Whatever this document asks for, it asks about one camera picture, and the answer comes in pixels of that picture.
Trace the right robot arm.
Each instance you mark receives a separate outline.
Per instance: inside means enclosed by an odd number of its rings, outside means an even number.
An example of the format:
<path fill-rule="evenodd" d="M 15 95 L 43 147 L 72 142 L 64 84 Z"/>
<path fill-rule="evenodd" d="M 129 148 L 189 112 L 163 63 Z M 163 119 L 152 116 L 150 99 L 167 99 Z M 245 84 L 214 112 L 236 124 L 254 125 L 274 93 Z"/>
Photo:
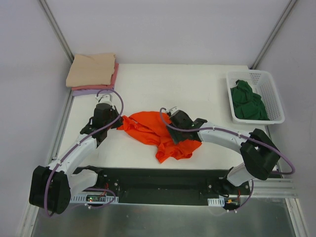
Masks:
<path fill-rule="evenodd" d="M 280 158 L 276 146 L 260 129 L 250 132 L 228 130 L 202 118 L 192 120 L 176 107 L 166 114 L 170 119 L 166 127 L 175 144 L 189 140 L 212 143 L 241 155 L 242 163 L 231 168 L 217 185 L 213 185 L 228 195 L 235 194 L 240 185 L 254 178 L 267 180 Z"/>

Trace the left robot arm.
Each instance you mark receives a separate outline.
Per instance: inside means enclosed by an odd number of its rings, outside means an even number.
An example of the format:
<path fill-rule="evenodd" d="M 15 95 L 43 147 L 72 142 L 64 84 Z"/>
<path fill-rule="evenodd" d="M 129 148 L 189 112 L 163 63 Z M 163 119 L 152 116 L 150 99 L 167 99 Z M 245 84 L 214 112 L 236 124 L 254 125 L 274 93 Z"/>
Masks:
<path fill-rule="evenodd" d="M 29 203 L 42 208 L 51 217 L 63 213 L 71 198 L 82 191 L 108 193 L 102 169 L 90 165 L 78 174 L 74 172 L 107 138 L 108 130 L 121 125 L 122 118 L 116 106 L 111 102 L 98 103 L 73 145 L 48 166 L 34 169 Z"/>

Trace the orange t-shirt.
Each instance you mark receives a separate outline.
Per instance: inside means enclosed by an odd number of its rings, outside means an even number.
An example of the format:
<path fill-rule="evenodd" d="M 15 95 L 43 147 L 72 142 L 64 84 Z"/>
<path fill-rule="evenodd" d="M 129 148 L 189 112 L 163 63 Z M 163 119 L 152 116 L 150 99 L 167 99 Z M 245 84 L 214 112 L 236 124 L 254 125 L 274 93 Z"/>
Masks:
<path fill-rule="evenodd" d="M 118 130 L 125 131 L 135 140 L 157 147 L 156 159 L 163 163 L 169 157 L 176 160 L 191 158 L 202 142 L 186 140 L 175 144 L 159 112 L 142 111 L 130 116 L 123 116 L 123 125 Z"/>

